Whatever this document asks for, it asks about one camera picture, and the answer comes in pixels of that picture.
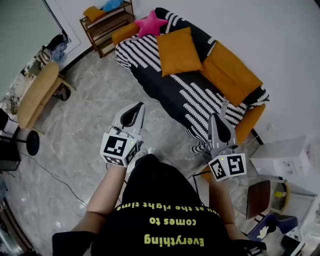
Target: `gray floor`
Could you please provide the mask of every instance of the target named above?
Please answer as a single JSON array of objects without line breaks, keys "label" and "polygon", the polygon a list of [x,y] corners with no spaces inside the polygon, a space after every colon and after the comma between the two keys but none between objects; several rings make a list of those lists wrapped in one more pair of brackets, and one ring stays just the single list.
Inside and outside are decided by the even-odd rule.
[{"label": "gray floor", "polygon": [[[141,131],[143,147],[171,162],[186,177],[201,165],[201,156],[190,152],[196,142],[164,111],[160,103],[148,97],[138,82],[117,64],[115,53],[100,59],[91,52],[65,75],[76,87],[68,101],[52,98],[45,107],[36,128],[45,132],[40,137],[40,150],[34,157],[58,179],[70,185],[74,193],[88,202],[106,173],[99,155],[101,140],[115,113],[126,105],[144,102],[145,121]],[[26,153],[24,145],[20,151]],[[257,147],[252,142],[246,151]],[[51,255],[51,237],[56,232],[72,229],[85,208],[68,187],[22,155],[15,177],[4,175],[8,187],[7,200],[17,221],[43,255]],[[253,166],[248,175],[230,182],[237,225],[245,222],[248,185],[261,180]],[[199,181],[202,200],[208,188]]]}]

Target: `black t-shirt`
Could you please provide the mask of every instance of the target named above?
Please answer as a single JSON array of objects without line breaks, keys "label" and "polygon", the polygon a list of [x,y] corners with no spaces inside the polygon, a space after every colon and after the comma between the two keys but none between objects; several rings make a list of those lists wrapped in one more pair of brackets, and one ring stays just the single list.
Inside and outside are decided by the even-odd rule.
[{"label": "black t-shirt", "polygon": [[173,252],[211,255],[263,255],[266,245],[232,241],[217,212],[204,206],[161,202],[130,202],[114,209],[102,232],[56,233],[53,255]]}]

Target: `white wall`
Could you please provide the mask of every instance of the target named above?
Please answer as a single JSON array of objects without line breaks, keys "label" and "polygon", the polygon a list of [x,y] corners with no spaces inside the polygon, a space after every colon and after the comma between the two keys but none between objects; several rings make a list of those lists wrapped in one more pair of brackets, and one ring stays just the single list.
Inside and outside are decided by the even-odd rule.
[{"label": "white wall", "polygon": [[[255,126],[264,142],[320,136],[320,8],[314,0],[133,0],[138,18],[163,7],[234,52],[270,102]],[[269,123],[274,130],[263,133]]]},{"label": "white wall", "polygon": [[0,0],[0,100],[41,46],[60,32],[42,0]]}]

